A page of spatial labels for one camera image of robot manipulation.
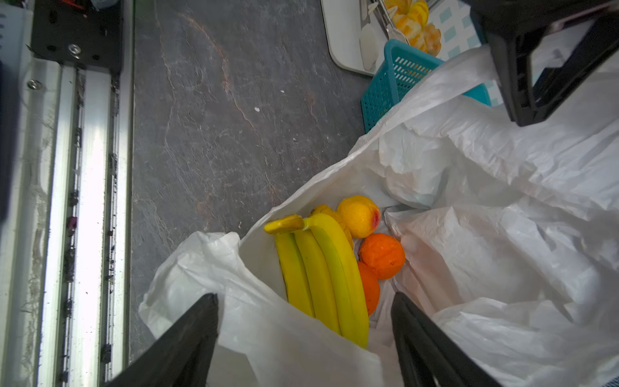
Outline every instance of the blue basket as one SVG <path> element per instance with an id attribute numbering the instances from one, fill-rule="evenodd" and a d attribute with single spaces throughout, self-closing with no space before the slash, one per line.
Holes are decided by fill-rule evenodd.
<path id="1" fill-rule="evenodd" d="M 385 61 L 361 98 L 365 132 L 369 132 L 417 82 L 441 63 L 442 60 L 401 41 L 389 40 L 385 44 Z M 464 95 L 491 106 L 488 90 L 483 84 Z"/>

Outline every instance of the banana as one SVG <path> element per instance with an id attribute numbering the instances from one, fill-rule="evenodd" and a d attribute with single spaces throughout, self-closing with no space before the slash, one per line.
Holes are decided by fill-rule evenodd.
<path id="1" fill-rule="evenodd" d="M 348 227 L 346 227 L 346 223 L 344 223 L 344 220 L 342 219 L 340 214 L 337 213 L 337 211 L 333 211 L 326 204 L 320 204 L 320 205 L 316 206 L 310 212 L 309 216 L 312 216 L 312 215 L 315 215 L 315 214 L 327 214 L 328 216 L 330 216 L 333 219 L 337 220 L 337 223 L 340 225 L 340 227 L 342 227 L 342 230 L 344 230 L 344 233 L 346 234 L 346 239 L 348 240 L 350 248 L 353 248 L 353 249 L 355 248 L 355 243 L 352 241 L 352 235 L 350 234 L 350 230 L 348 229 Z"/>
<path id="2" fill-rule="evenodd" d="M 362 348 L 368 344 L 370 321 L 355 253 L 342 227 L 325 214 L 304 219 L 329 267 L 342 335 Z"/>
<path id="3" fill-rule="evenodd" d="M 308 275 L 314 314 L 327 328 L 341 335 L 333 284 L 324 254 L 311 231 L 297 231 L 294 236 Z"/>
<path id="4" fill-rule="evenodd" d="M 310 283 L 294 235 L 289 232 L 277 234 L 275 247 L 286 283 L 288 302 L 306 315 L 314 317 Z"/>

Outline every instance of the bolt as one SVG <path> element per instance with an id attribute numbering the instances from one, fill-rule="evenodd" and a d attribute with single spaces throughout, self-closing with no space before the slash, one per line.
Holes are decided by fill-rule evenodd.
<path id="1" fill-rule="evenodd" d="M 28 82 L 26 82 L 26 85 L 30 90 L 39 90 L 41 86 L 43 86 L 41 85 L 41 82 L 37 81 L 36 79 L 30 79 Z"/>
<path id="2" fill-rule="evenodd" d="M 75 59 L 79 59 L 79 55 L 82 53 L 82 49 L 80 48 L 80 46 L 71 43 L 69 45 L 69 52 L 71 53 L 71 55 L 73 55 Z"/>

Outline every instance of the orange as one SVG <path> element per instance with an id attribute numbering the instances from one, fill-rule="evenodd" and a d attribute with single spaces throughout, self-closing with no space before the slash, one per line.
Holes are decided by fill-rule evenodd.
<path id="1" fill-rule="evenodd" d="M 376 233 L 365 238 L 359 248 L 359 258 L 378 279 L 389 279 L 402 269 L 406 261 L 404 249 L 390 235 Z"/>
<path id="2" fill-rule="evenodd" d="M 352 196 L 344 199 L 337 206 L 346 227 L 353 238 L 365 238 L 376 231 L 381 221 L 381 211 L 365 196 Z"/>
<path id="3" fill-rule="evenodd" d="M 363 293 L 365 294 L 365 305 L 368 308 L 368 316 L 376 310 L 378 300 L 381 298 L 381 287 L 378 284 L 376 274 L 363 262 L 357 262 L 359 265 L 359 274 L 361 275 L 361 283 L 363 284 Z"/>

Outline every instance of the gray slate countertop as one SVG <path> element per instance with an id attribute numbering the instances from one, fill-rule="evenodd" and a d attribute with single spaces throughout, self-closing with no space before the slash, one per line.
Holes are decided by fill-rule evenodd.
<path id="1" fill-rule="evenodd" d="M 242 237 L 344 158 L 370 78 L 329 56 L 319 0 L 137 0 L 129 359 L 137 307 L 190 234 Z"/>

